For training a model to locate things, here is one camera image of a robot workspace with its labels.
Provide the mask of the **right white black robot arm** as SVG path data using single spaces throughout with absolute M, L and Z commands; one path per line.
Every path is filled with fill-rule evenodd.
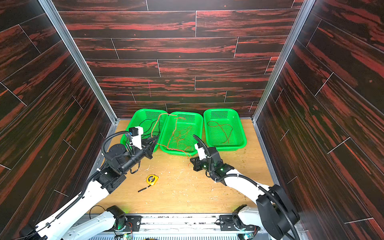
M 195 149 L 198 151 L 198 156 L 190 159 L 194 171 L 205 171 L 206 176 L 215 183 L 235 189 L 257 205 L 255 208 L 241 205 L 233 211 L 230 224 L 235 229 L 245 231 L 252 227 L 257 233 L 264 228 L 275 240 L 283 237 L 300 239 L 295 227 L 300 215 L 281 186 L 269 187 L 242 175 L 233 166 L 223 162 L 215 147 L 208 147 L 196 135 L 193 137 L 197 141 Z

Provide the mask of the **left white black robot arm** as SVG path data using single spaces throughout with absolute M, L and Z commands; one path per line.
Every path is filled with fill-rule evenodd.
M 88 240 L 110 230 L 125 214 L 111 207 L 80 225 L 76 222 L 98 202 L 114 192 L 126 174 L 143 158 L 152 159 L 159 137 L 142 138 L 143 128 L 133 127 L 108 136 L 101 151 L 105 162 L 86 180 L 81 192 L 57 212 L 20 231 L 21 240 Z

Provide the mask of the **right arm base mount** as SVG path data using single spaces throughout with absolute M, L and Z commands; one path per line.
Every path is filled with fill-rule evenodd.
M 215 221 L 221 231 L 259 231 L 261 228 L 255 225 L 245 225 L 238 217 L 233 215 L 220 215 Z

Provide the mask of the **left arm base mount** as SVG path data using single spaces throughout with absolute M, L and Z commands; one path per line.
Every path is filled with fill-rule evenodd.
M 113 226 L 108 229 L 109 232 L 138 232 L 141 227 L 142 216 L 125 215 L 114 219 Z

